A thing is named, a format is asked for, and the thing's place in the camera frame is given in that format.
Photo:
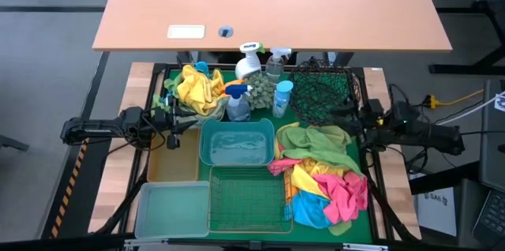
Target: spray bottle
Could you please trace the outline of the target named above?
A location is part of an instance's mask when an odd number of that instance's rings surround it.
[[[251,120],[251,107],[242,94],[251,90],[253,87],[246,84],[232,84],[225,88],[225,93],[231,95],[226,106],[228,118],[232,122],[247,122]]]
[[[263,45],[257,42],[243,43],[240,45],[240,51],[245,54],[245,58],[238,61],[235,66],[237,79],[243,79],[251,73],[261,72],[260,59],[256,52],[264,53]]]
[[[291,54],[291,49],[273,47],[270,49],[270,52],[272,53],[272,56],[268,58],[265,73],[271,82],[278,83],[284,73],[284,61],[282,60],[282,57],[283,55],[287,56],[288,54]]]

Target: white spray bottle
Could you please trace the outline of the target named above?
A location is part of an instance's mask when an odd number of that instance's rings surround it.
[[[238,61],[235,66],[235,76],[237,79],[243,79],[251,73],[261,71],[260,59],[256,52],[264,52],[263,45],[257,42],[243,43],[240,51],[245,54],[245,58]]]
[[[284,73],[284,61],[282,60],[282,57],[283,55],[287,56],[288,54],[291,54],[291,49],[273,47],[270,49],[270,52],[272,53],[272,56],[268,58],[265,73],[271,82],[278,83]]]

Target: blue spray bottle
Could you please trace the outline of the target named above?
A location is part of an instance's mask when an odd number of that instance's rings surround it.
[[[247,122],[251,120],[251,107],[246,99],[242,98],[242,94],[251,90],[252,87],[246,84],[228,85],[225,93],[231,95],[226,106],[228,118],[232,122]]]

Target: yellow cable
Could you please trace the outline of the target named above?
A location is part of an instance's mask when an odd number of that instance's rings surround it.
[[[474,92],[474,93],[472,93],[472,94],[470,94],[470,95],[467,95],[467,96],[465,96],[465,97],[462,97],[462,98],[460,98],[460,99],[457,99],[457,100],[452,101],[452,102],[449,102],[449,103],[443,103],[443,102],[440,102],[440,105],[444,105],[444,106],[454,105],[454,104],[456,104],[456,103],[462,102],[463,100],[466,100],[466,99],[468,99],[468,98],[474,97],[475,95],[479,95],[479,94],[481,94],[482,92],[484,92],[484,89],[481,89],[481,90],[476,91],[476,92]]]

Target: light green plastic bin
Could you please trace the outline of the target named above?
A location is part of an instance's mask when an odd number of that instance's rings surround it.
[[[209,182],[146,183],[135,237],[202,238],[208,234]]]
[[[274,159],[274,125],[207,120],[200,132],[200,159],[214,165],[265,165]]]

